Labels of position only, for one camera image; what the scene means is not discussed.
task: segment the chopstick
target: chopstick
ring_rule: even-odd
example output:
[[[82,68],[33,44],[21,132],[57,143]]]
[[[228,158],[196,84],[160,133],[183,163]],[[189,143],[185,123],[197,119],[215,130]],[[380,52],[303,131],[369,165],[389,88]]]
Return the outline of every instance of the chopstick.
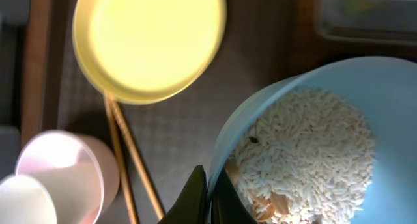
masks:
[[[113,115],[113,111],[111,110],[110,101],[111,100],[108,96],[104,96],[104,105],[106,107],[106,115],[107,115],[107,120],[109,123],[111,141],[113,144],[113,149],[115,151],[117,164],[119,165],[124,199],[126,201],[130,223],[139,224],[139,218],[137,216],[135,200],[134,200],[134,196],[132,193],[132,187],[130,186],[129,176],[128,176],[128,172],[126,169],[126,164],[124,162],[122,146],[120,144],[119,133],[117,132],[117,125],[116,125],[115,117]]]
[[[116,122],[119,125],[119,128],[121,129],[121,132],[124,137],[124,141],[126,142],[126,146],[128,147],[130,156],[133,159],[133,163],[137,171],[139,172],[139,176],[142,179],[142,183],[146,189],[149,199],[151,200],[151,203],[156,212],[156,215],[158,216],[159,220],[161,220],[165,216],[164,208],[162,207],[161,201],[159,200],[157,192],[151,182],[150,176],[144,166],[143,160],[141,156],[139,155],[139,151],[129,131],[129,127],[123,117],[122,111],[114,99],[109,98],[109,102],[110,102],[111,109],[113,110],[113,113],[115,115]]]

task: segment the brown wooden surface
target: brown wooden surface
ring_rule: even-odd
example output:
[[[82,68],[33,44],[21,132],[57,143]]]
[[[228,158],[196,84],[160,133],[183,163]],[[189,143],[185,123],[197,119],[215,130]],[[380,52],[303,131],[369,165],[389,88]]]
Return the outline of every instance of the brown wooden surface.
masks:
[[[310,71],[326,63],[355,56],[385,55],[417,58],[417,49],[407,46],[336,42],[321,38],[314,29],[316,0],[296,0],[291,52],[291,75]]]
[[[56,128],[68,0],[31,0],[22,62],[22,145]]]

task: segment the gray placemat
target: gray placemat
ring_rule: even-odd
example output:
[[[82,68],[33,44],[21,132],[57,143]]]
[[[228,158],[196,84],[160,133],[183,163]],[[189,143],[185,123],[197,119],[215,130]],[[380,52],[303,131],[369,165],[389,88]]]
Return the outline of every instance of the gray placemat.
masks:
[[[71,11],[75,6],[72,0]],[[176,96],[152,105],[124,105],[126,118],[140,147],[166,210],[176,201],[192,169],[209,169],[214,142],[229,115],[247,97],[272,79],[276,60],[277,5],[284,0],[228,0],[228,21],[220,50],[205,73]],[[68,23],[59,104],[60,128],[90,111],[103,111],[102,97],[85,79],[76,62]],[[143,185],[129,161],[141,223],[157,218]],[[119,192],[99,224],[129,223]]]

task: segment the transparent container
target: transparent container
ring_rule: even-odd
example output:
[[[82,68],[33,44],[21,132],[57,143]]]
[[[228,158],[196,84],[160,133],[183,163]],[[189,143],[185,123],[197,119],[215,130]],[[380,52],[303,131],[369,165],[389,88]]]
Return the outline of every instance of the transparent container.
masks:
[[[417,0],[317,0],[315,12],[327,39],[417,45]]]

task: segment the white rice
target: white rice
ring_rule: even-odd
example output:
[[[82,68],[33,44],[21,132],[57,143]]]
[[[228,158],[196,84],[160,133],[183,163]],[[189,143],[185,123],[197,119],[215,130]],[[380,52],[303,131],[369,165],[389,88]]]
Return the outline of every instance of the white rice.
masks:
[[[229,159],[242,173],[237,189],[248,210],[249,191],[289,199],[290,214],[275,212],[267,223],[344,224],[361,210],[371,183],[373,145],[357,108],[330,92],[305,89],[272,104]]]

